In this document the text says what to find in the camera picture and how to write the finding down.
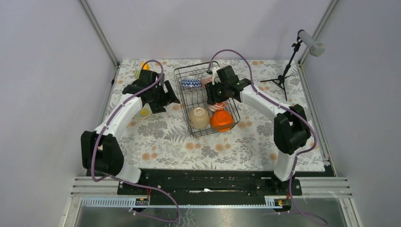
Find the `white wall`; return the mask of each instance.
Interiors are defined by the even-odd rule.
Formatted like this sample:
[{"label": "white wall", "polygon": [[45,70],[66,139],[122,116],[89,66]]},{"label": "white wall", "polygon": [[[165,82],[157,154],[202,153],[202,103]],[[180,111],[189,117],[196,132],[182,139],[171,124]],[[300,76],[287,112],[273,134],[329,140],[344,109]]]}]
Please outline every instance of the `white wall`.
[{"label": "white wall", "polygon": [[113,66],[76,0],[0,0],[0,226],[57,226]]},{"label": "white wall", "polygon": [[365,227],[401,215],[401,1],[341,1],[305,62],[332,158]]},{"label": "white wall", "polygon": [[330,0],[88,2],[120,59],[208,59],[225,48],[251,59],[289,59],[298,30],[312,34]]}]

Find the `orange object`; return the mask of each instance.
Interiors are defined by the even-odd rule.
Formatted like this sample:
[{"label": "orange object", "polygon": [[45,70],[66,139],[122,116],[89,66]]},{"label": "orange object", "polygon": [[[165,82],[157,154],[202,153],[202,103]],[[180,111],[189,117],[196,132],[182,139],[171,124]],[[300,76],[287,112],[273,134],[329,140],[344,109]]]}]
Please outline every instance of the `orange object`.
[{"label": "orange object", "polygon": [[[217,128],[217,127],[221,127],[224,125],[229,125],[229,124],[233,124],[234,123],[234,119],[231,116],[231,114],[225,110],[218,110],[216,111],[212,118],[210,119],[210,125],[213,128]],[[231,127],[227,127],[224,129],[216,129],[217,131],[228,131],[230,130]]]},{"label": "orange object", "polygon": [[146,64],[146,65],[143,67],[143,69],[144,69],[144,70],[150,70],[149,65]]}]

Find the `microphone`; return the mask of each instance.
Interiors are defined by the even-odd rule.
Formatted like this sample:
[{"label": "microphone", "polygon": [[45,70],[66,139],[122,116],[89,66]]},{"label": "microphone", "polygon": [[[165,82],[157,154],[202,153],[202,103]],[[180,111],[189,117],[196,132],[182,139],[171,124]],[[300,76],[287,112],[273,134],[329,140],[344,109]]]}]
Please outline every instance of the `microphone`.
[{"label": "microphone", "polygon": [[305,43],[305,45],[309,48],[309,52],[311,55],[315,57],[319,57],[324,53],[324,45],[322,43],[318,43],[314,40],[305,30],[301,29],[298,31],[298,37]]}]

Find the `blue patterned cup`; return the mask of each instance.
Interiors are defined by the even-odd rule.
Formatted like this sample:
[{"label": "blue patterned cup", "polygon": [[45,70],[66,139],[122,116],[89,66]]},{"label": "blue patterned cup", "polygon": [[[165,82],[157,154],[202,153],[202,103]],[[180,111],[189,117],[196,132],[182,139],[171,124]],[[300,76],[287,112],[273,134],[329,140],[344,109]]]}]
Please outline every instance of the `blue patterned cup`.
[{"label": "blue patterned cup", "polygon": [[185,78],[185,79],[183,79],[181,81],[181,86],[183,88],[199,88],[199,87],[201,87],[201,83],[200,82],[201,81],[198,80],[198,79],[187,79],[187,78]]}]

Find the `pink cup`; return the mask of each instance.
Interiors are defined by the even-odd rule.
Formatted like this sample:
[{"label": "pink cup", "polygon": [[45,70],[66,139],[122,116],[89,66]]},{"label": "pink cup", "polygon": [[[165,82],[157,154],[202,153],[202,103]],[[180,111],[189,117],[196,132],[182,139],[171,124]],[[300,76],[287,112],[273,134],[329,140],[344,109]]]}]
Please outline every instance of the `pink cup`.
[{"label": "pink cup", "polygon": [[200,84],[202,85],[202,88],[206,88],[206,84],[212,82],[212,76],[209,78],[205,78],[205,79],[200,79]]},{"label": "pink cup", "polygon": [[217,110],[222,110],[227,106],[227,102],[224,101],[222,103],[216,103],[214,105],[209,105],[209,109],[213,112],[216,112]]}]

